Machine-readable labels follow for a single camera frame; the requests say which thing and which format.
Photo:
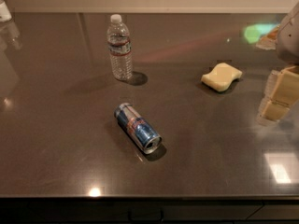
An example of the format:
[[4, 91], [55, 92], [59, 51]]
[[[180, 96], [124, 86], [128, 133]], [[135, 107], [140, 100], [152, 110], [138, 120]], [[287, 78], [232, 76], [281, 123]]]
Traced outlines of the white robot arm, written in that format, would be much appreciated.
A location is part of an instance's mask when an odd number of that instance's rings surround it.
[[262, 36], [256, 47], [273, 49], [287, 67], [272, 70], [264, 89], [257, 121], [264, 126], [279, 122], [299, 101], [299, 2], [282, 22]]

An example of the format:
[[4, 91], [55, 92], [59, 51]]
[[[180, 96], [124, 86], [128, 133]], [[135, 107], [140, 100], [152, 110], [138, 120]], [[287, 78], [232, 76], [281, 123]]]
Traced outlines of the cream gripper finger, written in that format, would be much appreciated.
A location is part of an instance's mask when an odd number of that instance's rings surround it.
[[259, 111], [259, 123], [277, 123], [299, 101], [299, 67], [272, 70], [265, 86]]

